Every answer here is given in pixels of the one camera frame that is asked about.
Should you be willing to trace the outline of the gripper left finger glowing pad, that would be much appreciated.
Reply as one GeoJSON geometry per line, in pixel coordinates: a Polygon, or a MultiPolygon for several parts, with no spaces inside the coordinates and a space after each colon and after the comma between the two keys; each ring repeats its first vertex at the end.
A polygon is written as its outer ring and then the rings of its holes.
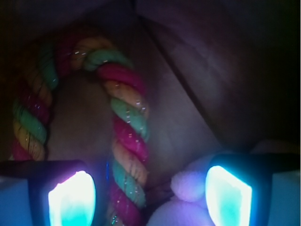
{"type": "Polygon", "coordinates": [[[87,165],[69,161],[2,161],[2,226],[90,226],[96,187],[87,165]]]}

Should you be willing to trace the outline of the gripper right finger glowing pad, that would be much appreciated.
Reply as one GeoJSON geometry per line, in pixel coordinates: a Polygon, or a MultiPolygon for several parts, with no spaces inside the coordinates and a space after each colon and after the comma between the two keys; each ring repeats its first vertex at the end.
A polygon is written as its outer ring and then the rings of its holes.
{"type": "Polygon", "coordinates": [[[294,153],[220,154],[206,175],[216,226],[299,226],[301,157],[294,153]]]}

